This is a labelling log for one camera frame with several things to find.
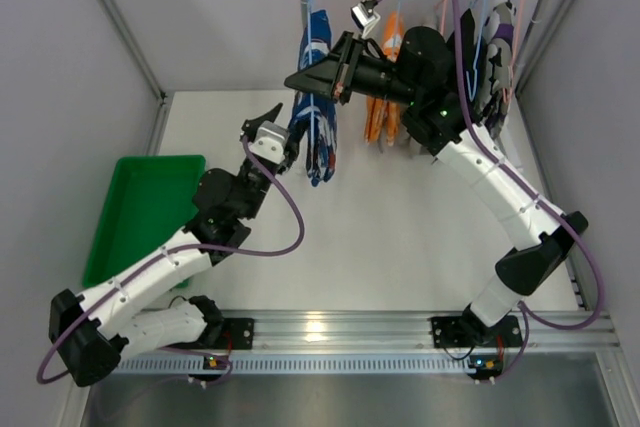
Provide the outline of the orange white trousers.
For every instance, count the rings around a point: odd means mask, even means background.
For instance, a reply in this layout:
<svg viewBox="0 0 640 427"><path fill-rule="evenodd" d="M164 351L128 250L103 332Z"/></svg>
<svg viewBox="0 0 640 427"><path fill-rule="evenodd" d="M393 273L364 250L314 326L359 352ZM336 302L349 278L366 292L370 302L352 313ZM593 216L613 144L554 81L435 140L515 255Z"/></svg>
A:
<svg viewBox="0 0 640 427"><path fill-rule="evenodd" d="M382 50L388 59L395 61L399 54L405 27L402 16L393 11L382 35ZM400 126L400 107L397 103L374 97L366 101L367 116L364 127L364 141L377 142L381 147L395 144Z"/></svg>

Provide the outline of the light blue wire hanger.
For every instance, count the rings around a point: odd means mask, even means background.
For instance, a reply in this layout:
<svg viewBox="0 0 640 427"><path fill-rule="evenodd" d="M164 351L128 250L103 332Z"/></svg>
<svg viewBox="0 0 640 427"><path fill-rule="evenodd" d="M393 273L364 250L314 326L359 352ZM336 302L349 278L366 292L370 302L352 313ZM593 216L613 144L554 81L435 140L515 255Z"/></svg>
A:
<svg viewBox="0 0 640 427"><path fill-rule="evenodd" d="M306 8L306 41L308 52L307 64L313 63L314 44L313 44L313 28L312 28L312 14L313 14L313 0L304 0ZM311 120L310 120L310 134L311 134L311 167L310 178L311 185L318 187L321 182L325 181L325 176L328 167L328 144L327 144L327 119L325 116L325 110L323 105L319 102L319 99L315 98L313 94L310 95L310 107L311 107Z"/></svg>

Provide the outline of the blue patterned trousers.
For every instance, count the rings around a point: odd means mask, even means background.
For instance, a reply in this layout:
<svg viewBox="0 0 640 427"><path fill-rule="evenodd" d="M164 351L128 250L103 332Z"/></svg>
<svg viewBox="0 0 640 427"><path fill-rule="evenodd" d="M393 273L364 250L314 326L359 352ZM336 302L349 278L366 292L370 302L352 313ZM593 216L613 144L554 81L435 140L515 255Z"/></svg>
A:
<svg viewBox="0 0 640 427"><path fill-rule="evenodd" d="M300 42L298 69L323 60L331 44L327 12L324 9L312 12ZM290 139L296 142L307 137L305 164L311 186L329 182L335 174L338 150L335 104L324 97L297 91L288 130Z"/></svg>

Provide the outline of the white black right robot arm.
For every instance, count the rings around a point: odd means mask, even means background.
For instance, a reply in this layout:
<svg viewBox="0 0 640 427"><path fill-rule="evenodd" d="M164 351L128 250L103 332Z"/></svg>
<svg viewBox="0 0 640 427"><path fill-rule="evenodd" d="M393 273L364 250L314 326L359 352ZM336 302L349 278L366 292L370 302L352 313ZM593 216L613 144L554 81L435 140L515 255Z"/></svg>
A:
<svg viewBox="0 0 640 427"><path fill-rule="evenodd" d="M482 345L580 245L588 221L546 202L475 122L465 92L452 91L449 77L462 71L459 38L449 45L438 31L413 27L395 60L372 56L372 44L344 32L322 59L284 84L341 104L360 93L405 105L402 122L410 136L457 172L501 223L512 248L458 320L470 342Z"/></svg>

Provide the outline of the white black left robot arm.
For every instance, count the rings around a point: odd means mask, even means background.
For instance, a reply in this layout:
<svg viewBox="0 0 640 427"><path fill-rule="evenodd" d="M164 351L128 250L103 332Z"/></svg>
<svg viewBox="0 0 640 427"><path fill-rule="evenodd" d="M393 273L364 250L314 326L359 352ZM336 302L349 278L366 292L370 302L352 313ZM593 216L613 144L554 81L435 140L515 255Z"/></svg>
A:
<svg viewBox="0 0 640 427"><path fill-rule="evenodd" d="M154 251L123 272L79 294L65 289L51 301L46 358L58 356L78 387L108 377L124 361L158 349L204 350L221 344L225 318L205 295L177 306L148 306L189 278L229 256L269 258L296 250L301 240L273 252L243 248L270 188L287 203L291 195L277 177L297 152L286 128L277 125L282 109L271 110L241 127L245 158L237 173L213 168L198 180L196 213Z"/></svg>

